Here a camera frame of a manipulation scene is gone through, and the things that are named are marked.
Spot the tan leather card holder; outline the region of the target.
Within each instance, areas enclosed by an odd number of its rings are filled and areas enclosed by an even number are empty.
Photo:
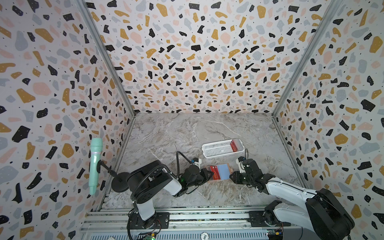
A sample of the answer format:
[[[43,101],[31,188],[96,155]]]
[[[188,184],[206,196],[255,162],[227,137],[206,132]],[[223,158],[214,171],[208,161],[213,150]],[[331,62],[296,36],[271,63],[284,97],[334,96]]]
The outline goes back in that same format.
[[[221,180],[213,181],[212,178],[209,182],[226,181],[230,179],[230,175],[234,172],[233,168],[229,164],[213,165],[218,166]]]

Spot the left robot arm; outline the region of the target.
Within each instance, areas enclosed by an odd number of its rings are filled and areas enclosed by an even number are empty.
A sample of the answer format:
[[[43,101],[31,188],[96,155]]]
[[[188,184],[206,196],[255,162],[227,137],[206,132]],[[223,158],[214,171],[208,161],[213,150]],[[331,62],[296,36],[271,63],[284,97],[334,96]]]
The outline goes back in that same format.
[[[160,161],[149,163],[130,173],[126,178],[134,212],[143,222],[154,219],[156,210],[153,197],[161,190],[166,190],[173,197],[190,194],[189,188],[197,189],[214,176],[206,168],[191,164],[183,174],[176,176],[165,164]]]

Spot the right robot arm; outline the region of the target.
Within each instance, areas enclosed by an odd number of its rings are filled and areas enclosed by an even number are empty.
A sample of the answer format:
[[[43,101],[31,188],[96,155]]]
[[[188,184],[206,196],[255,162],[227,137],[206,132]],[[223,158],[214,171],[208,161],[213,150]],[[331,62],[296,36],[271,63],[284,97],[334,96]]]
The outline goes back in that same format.
[[[354,220],[331,191],[306,189],[264,174],[253,159],[239,157],[236,163],[239,171],[230,175],[235,184],[277,197],[262,214],[251,214],[251,223],[270,227],[289,223],[314,232],[322,240],[343,240],[355,227]]]

